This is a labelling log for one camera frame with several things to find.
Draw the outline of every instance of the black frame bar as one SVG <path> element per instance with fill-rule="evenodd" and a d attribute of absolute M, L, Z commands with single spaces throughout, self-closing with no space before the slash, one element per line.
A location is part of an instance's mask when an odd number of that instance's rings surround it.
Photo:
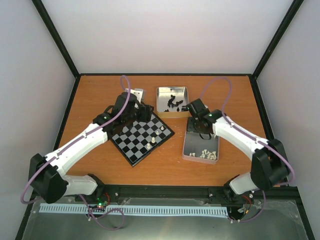
<path fill-rule="evenodd" d="M 57 47 L 59 48 L 63 58 L 65 59 L 67 65 L 69 66 L 73 76 L 75 77 L 75 82 L 72 88 L 71 96 L 69 98 L 63 120 L 54 144 L 54 150 L 59 147 L 67 119 L 70 113 L 70 109 L 77 92 L 81 76 L 110 76 L 110 75 L 128 75 L 128 76 L 248 76 L 250 84 L 252 87 L 252 92 L 257 104 L 257 108 L 262 121 L 263 129 L 267 139 L 274 139 L 274 134 L 268 119 L 268 115 L 261 97 L 261 93 L 257 84 L 257 79 L 262 72 L 264 66 L 269 60 L 271 54 L 276 48 L 277 44 L 281 40 L 285 31 L 287 30 L 289 24 L 300 8 L 304 0 L 293 0 L 290 8 L 288 9 L 286 15 L 284 16 L 280 26 L 278 27 L 276 33 L 274 34 L 269 46 L 264 52 L 261 60 L 259 61 L 253 74 L 224 74 L 224 73 L 82 73 L 79 74 L 73 60 L 71 59 L 57 29 L 54 26 L 44 4 L 41 0 L 32 0 L 34 6 L 36 7 L 38 13 L 40 14 L 44 24 L 46 25 L 48 31 L 50 32 L 53 40 L 55 41 Z M 215 197 L 210 197 L 210 193 L 219 193 L 222 190 L 221 186 L 139 186 L 139 185 L 106 185 L 107 191 L 110 193 L 112 202 L 119 202 L 124 198 L 184 198 L 184 199 L 204 199 L 209 203 L 220 203 L 223 206 L 231 207 L 235 204 L 229 204 L 224 199 L 219 199 Z M 255 197 L 257 199 L 262 197 L 260 192 L 256 192 Z M 268 199 L 277 200 L 295 200 L 298 210 L 303 221 L 304 228 L 306 230 L 307 236 L 310 240 L 315 239 L 309 220 L 307 218 L 303 203 L 300 198 L 300 194 L 297 187 L 273 187 L 271 190 L 266 192 Z M 30 204 L 24 214 L 20 228 L 16 235 L 16 240 L 21 240 L 28 222 L 28 218 L 32 209 L 32 204 Z"/>

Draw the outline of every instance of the gray wall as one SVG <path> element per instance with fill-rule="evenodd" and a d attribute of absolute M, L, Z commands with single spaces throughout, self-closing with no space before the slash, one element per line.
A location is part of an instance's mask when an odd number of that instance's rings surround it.
<path fill-rule="evenodd" d="M 292 0 L 43 0 L 80 73 L 253 73 Z"/>
<path fill-rule="evenodd" d="M 320 239 L 320 1 L 306 0 L 258 84 L 275 136 L 296 171 L 315 239 Z"/>
<path fill-rule="evenodd" d="M 15 238 L 30 158 L 52 150 L 74 83 L 32 1 L 0 7 L 0 239 Z"/>

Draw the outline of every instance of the chessboard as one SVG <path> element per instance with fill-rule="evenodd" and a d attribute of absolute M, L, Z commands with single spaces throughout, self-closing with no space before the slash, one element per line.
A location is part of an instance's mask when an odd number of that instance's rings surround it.
<path fill-rule="evenodd" d="M 125 126 L 120 134 L 112 137 L 111 141 L 134 167 L 174 134 L 174 131 L 155 113 L 152 113 L 149 122 L 135 121 L 131 129 Z"/>

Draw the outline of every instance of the white linear rail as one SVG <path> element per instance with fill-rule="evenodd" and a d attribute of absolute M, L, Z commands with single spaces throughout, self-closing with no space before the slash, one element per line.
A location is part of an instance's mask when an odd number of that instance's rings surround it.
<path fill-rule="evenodd" d="M 227 208 L 223 206 L 140 206 L 140 205 L 109 205 L 105 210 L 94 210 L 94 214 L 102 215 L 111 209 L 121 209 L 126 216 L 192 216 L 227 218 Z M 84 204 L 47 204 L 41 203 L 39 213 L 53 214 L 87 214 Z M 119 212 L 110 212 L 110 215 L 121 215 Z"/>

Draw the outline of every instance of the metal tray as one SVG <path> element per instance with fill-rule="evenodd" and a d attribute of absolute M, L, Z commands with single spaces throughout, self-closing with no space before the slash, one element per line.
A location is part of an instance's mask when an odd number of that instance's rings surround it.
<path fill-rule="evenodd" d="M 182 158 L 185 160 L 205 163 L 205 164 L 216 164 L 219 159 L 219 142 L 220 138 L 211 134 L 200 134 L 193 127 L 193 118 L 188 118 L 187 129 L 184 137 Z M 210 153 L 215 152 L 216 159 L 208 159 L 208 155 L 201 157 L 203 151 L 207 150 Z"/>
<path fill-rule="evenodd" d="M 171 95 L 175 96 L 174 102 L 183 100 L 178 107 L 168 107 Z M 156 112 L 160 118 L 186 118 L 188 111 L 181 111 L 182 106 L 189 103 L 188 89 L 185 86 L 161 86 L 156 89 Z"/>

